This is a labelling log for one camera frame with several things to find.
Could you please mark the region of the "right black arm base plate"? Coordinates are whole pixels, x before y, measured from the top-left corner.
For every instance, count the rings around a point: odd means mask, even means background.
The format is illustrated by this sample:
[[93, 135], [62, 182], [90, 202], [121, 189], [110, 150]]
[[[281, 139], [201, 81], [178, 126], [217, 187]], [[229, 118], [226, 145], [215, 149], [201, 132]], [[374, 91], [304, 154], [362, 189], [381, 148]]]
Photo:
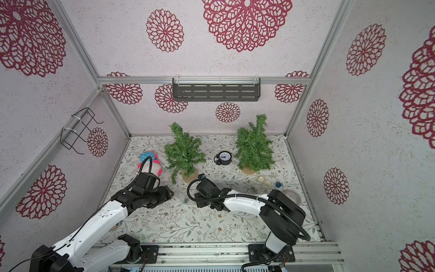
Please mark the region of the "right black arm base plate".
[[280, 255], [266, 248], [265, 245], [249, 244], [248, 254], [250, 262], [266, 262], [266, 260], [274, 257], [270, 262], [295, 262], [295, 254], [293, 248], [285, 246]]

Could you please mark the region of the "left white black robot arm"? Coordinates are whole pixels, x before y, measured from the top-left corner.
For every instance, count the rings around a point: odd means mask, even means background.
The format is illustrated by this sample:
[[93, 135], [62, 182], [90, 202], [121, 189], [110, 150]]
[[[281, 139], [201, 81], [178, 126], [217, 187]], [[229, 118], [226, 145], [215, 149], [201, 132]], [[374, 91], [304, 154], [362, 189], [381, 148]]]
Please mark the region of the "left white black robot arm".
[[174, 193], [152, 173], [140, 173], [115, 193], [84, 225], [51, 247], [42, 245], [31, 257], [32, 272], [99, 272], [120, 261], [143, 261], [140, 241], [128, 234], [93, 253], [89, 250], [112, 227], [140, 208], [153, 209]]

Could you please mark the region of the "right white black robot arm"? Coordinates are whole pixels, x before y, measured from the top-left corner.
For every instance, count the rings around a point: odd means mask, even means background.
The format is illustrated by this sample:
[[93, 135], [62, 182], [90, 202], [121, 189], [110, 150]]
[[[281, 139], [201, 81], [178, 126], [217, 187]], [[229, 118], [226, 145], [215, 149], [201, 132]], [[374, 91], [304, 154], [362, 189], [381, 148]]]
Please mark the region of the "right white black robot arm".
[[228, 213], [247, 213], [259, 216], [270, 230], [264, 247], [279, 253], [300, 240], [311, 241], [302, 225], [306, 213], [284, 193], [273, 189], [268, 194], [240, 193], [231, 188], [219, 189], [205, 175], [198, 176], [187, 188], [187, 196], [197, 207], [210, 207]]

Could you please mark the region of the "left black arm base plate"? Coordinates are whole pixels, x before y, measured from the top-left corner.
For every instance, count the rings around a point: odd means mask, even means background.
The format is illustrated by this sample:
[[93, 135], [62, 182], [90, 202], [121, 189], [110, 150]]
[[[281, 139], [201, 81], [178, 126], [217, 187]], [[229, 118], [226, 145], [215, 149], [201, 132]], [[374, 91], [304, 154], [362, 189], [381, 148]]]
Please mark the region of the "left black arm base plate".
[[156, 264], [159, 249], [158, 245], [141, 245], [137, 264]]

